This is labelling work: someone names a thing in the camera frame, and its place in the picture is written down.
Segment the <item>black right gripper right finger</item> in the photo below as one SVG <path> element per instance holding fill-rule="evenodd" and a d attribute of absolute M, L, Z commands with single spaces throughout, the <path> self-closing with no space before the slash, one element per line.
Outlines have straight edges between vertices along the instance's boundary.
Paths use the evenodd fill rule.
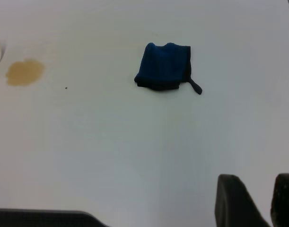
<path fill-rule="evenodd" d="M 276 177 L 271 201 L 271 220 L 274 227 L 289 227 L 289 174 Z"/>

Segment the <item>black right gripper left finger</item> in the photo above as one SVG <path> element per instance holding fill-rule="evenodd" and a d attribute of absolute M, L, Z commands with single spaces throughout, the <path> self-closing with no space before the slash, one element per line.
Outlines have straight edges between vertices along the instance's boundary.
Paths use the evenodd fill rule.
<path fill-rule="evenodd" d="M 235 175 L 218 176 L 215 202 L 218 227 L 268 227 L 246 186 Z"/>

